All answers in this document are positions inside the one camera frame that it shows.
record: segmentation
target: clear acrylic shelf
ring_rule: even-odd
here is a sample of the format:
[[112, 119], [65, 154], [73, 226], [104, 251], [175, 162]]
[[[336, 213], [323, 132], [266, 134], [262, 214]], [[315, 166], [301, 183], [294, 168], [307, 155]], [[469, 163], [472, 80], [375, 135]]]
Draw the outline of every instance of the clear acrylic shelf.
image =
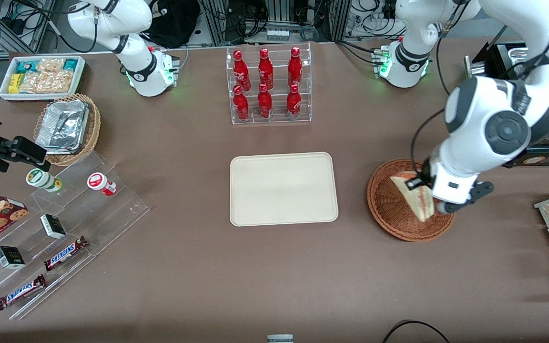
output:
[[[94, 172], [104, 173], [115, 182], [116, 193], [107, 197], [89, 189], [86, 180]], [[21, 319], [27, 315], [150, 210], [122, 182], [113, 165], [96, 152], [76, 161], [57, 174], [57, 178], [63, 181], [63, 188], [57, 193], [47, 193], [42, 189], [35, 191], [24, 200], [29, 215], [0, 234], [0, 245], [17, 247], [26, 263], [17, 271], [0, 265], [0, 297], [32, 282], [39, 274], [44, 275], [48, 285], [0, 311], [9, 319]], [[67, 232], [64, 239], [46, 236], [40, 222], [44, 213], [59, 217]], [[90, 245], [47, 272], [44, 261], [81, 236]]]
[[[299, 95], [302, 98], [300, 103], [300, 115], [296, 120], [290, 120], [287, 117], [287, 95], [289, 94], [289, 85], [287, 84], [287, 64], [291, 57], [293, 46], [300, 48], [300, 59], [302, 60], [302, 81], [299, 84]], [[233, 124], [268, 124], [268, 123], [298, 123], [312, 120], [312, 59], [311, 45], [309, 43], [296, 45], [268, 45], [268, 56], [273, 63], [274, 87], [270, 90], [273, 99], [273, 113], [269, 119], [264, 119], [259, 114], [257, 104], [258, 85], [260, 84], [257, 66], [260, 63], [259, 47], [257, 46], [235, 46], [227, 48], [226, 55], [226, 75], [228, 84], [228, 97], [230, 98], [230, 113]], [[251, 89], [244, 93], [249, 102], [248, 121], [240, 121], [234, 110], [233, 87], [236, 84], [234, 78], [234, 59], [232, 53], [235, 50], [241, 50], [243, 60], [249, 68], [249, 79]]]

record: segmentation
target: coca-cola bottle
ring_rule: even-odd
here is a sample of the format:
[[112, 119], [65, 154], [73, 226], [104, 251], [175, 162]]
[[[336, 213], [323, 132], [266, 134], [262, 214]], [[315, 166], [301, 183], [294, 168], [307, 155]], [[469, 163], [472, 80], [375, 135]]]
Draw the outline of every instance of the coca-cola bottle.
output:
[[249, 102], [243, 94], [243, 89], [240, 85], [234, 85], [233, 87], [234, 97], [234, 110], [237, 113], [238, 120], [248, 121], [249, 120]]
[[300, 95], [298, 93], [298, 84], [289, 86], [287, 95], [287, 117], [289, 120], [296, 120], [300, 116]]
[[260, 106], [260, 115], [262, 118], [270, 118], [273, 110], [273, 98], [268, 92], [268, 86], [263, 82], [260, 84], [260, 93], [257, 95], [257, 103]]
[[294, 46], [292, 48], [292, 58], [289, 59], [289, 64], [287, 65], [287, 83], [291, 86], [292, 84], [299, 84], [302, 81], [302, 60], [300, 60], [300, 48]]
[[234, 78], [237, 84], [243, 88], [243, 91], [249, 91], [251, 89], [251, 81], [249, 81], [249, 68], [247, 63], [243, 61], [243, 53], [239, 50], [233, 52], [234, 56]]
[[268, 57], [268, 49], [260, 49], [260, 64], [257, 66], [260, 72], [260, 82], [266, 84], [268, 89], [272, 89], [275, 86], [275, 76], [273, 74], [273, 63]]

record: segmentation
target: white container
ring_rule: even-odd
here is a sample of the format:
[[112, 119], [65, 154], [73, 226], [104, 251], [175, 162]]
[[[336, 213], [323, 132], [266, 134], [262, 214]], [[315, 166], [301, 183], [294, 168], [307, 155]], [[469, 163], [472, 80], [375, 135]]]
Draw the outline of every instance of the white container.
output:
[[99, 191], [107, 197], [113, 195], [118, 190], [115, 182], [109, 180], [103, 173], [93, 173], [88, 177], [86, 184], [90, 189]]
[[[16, 73], [18, 65], [26, 61], [36, 61], [42, 58], [49, 59], [66, 59], [66, 60], [77, 60], [78, 64], [76, 69], [73, 71], [73, 79], [71, 80], [71, 85], [67, 93], [42, 93], [42, 94], [30, 94], [30, 93], [9, 93], [8, 86], [10, 85], [10, 79], [13, 74]], [[82, 72], [85, 65], [85, 61], [81, 56], [77, 55], [47, 55], [47, 56], [22, 56], [14, 57], [10, 61], [8, 70], [6, 72], [6, 77], [4, 77], [3, 82], [0, 87], [0, 97], [3, 100], [8, 101], [41, 101], [41, 100], [54, 100], [62, 98], [64, 96], [73, 95], [78, 89], [80, 79], [82, 78]]]
[[61, 179], [55, 178], [47, 171], [39, 168], [31, 170], [27, 174], [26, 182], [33, 187], [45, 189], [49, 193], [54, 193], [63, 187]]

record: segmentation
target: wicker basket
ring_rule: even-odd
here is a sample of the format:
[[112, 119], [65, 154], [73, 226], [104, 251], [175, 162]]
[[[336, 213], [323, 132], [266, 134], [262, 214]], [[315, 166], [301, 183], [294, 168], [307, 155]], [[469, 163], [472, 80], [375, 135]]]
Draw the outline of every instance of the wicker basket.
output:
[[455, 214], [438, 211], [422, 223], [408, 206], [403, 195], [390, 176], [412, 170], [410, 159], [395, 159], [381, 165], [368, 183], [368, 206], [376, 221], [390, 234], [410, 242], [425, 242], [436, 239], [453, 223]]
[[[84, 143], [81, 152], [75, 155], [46, 155], [46, 160], [48, 162], [54, 165], [58, 165], [60, 167], [67, 167], [86, 153], [94, 150], [96, 141], [99, 138], [99, 130], [101, 128], [101, 115], [99, 114], [99, 109], [96, 108], [94, 102], [92, 102], [92, 100], [88, 96], [85, 96], [83, 94], [74, 94], [71, 96], [65, 96], [65, 98], [57, 99], [55, 102], [65, 102], [72, 100], [82, 100], [87, 102], [90, 105], [90, 113], [88, 118], [88, 124], [86, 125], [86, 133], [84, 134]], [[40, 118], [37, 120], [37, 125], [35, 126], [35, 130], [33, 130], [34, 140], [37, 139], [37, 134], [40, 132], [41, 121], [44, 119], [44, 114], [46, 113], [46, 109], [48, 108], [48, 106], [46, 106], [46, 108], [41, 111]]]

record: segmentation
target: brown table surface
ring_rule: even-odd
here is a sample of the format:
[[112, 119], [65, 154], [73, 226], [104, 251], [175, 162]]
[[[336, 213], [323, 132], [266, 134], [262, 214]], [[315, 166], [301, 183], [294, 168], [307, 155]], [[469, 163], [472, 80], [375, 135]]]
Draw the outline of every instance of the brown table surface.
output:
[[[462, 57], [485, 41], [442, 44], [450, 88]], [[402, 319], [454, 343], [549, 341], [549, 236], [532, 208], [549, 198], [549, 168], [484, 173], [495, 193], [436, 241], [390, 236], [368, 210], [366, 183], [380, 164], [407, 157], [414, 130], [444, 106], [437, 70], [396, 89], [340, 47], [311, 46], [313, 122], [261, 128], [231, 125], [225, 49], [192, 50], [178, 87], [155, 98], [129, 87], [113, 54], [85, 55], [82, 90], [102, 115], [96, 150], [152, 210], [25, 319], [0, 313], [0, 341], [233, 343], [292, 333], [298, 343], [379, 342]], [[0, 135], [32, 137], [43, 107], [2, 101]], [[427, 126], [417, 155], [445, 136], [441, 119]], [[336, 221], [230, 224], [233, 158], [312, 151], [333, 157]], [[29, 169], [0, 174], [0, 195], [34, 191]]]

